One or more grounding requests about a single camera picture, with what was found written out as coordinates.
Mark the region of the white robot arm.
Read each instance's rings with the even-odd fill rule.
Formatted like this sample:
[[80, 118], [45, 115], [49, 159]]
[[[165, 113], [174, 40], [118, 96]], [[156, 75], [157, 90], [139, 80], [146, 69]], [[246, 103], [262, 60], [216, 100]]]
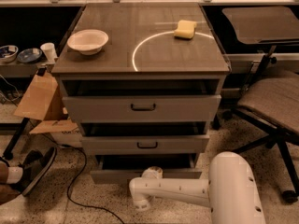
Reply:
[[207, 179], [164, 178], [153, 167], [132, 179], [129, 189], [138, 211], [150, 209], [159, 197], [208, 207], [213, 224], [266, 224], [254, 174], [234, 152], [216, 155]]

